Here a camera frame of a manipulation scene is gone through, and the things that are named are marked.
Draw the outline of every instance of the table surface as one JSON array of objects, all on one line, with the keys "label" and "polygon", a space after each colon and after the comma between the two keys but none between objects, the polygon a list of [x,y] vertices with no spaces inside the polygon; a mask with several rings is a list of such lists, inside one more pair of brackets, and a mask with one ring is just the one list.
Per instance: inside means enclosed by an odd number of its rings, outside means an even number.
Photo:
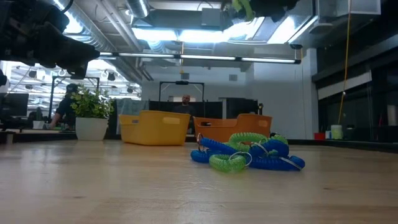
[{"label": "table surface", "polygon": [[292,146],[301,172],[224,174],[194,144],[0,147],[1,223],[397,223],[397,154]]}]

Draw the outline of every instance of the person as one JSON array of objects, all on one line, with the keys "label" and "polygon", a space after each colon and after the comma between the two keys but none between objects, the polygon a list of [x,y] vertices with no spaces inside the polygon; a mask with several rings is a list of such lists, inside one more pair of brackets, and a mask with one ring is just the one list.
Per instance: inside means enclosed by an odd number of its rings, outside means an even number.
[{"label": "person", "polygon": [[189,125],[188,125],[188,134],[193,133],[193,118],[192,116],[196,116],[196,110],[194,109],[193,106],[189,105],[189,102],[191,101],[191,96],[190,95],[183,95],[182,96],[182,104],[176,106],[173,109],[174,113],[185,113],[191,115],[191,118],[189,120]]},{"label": "person", "polygon": [[71,129],[75,125],[76,116],[74,110],[70,105],[75,102],[75,100],[71,98],[72,94],[77,92],[78,92],[78,85],[73,83],[67,85],[67,94],[65,95],[64,99],[60,102],[55,112],[55,115],[50,123],[50,129],[55,128],[57,123],[61,120],[61,118],[63,118],[64,115],[65,115],[65,122],[69,126],[69,129]]}]

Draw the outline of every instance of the plastic bin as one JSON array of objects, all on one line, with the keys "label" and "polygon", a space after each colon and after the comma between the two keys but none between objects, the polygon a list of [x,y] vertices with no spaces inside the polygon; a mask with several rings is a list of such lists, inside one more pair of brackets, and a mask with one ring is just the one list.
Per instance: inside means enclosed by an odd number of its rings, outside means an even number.
[{"label": "plastic bin", "polygon": [[234,133],[258,133],[269,136],[272,117],[256,114],[240,114],[237,119],[193,118],[195,135],[219,142],[228,142]]},{"label": "plastic bin", "polygon": [[181,146],[185,143],[189,119],[189,114],[162,111],[119,115],[122,140],[146,146]]}]

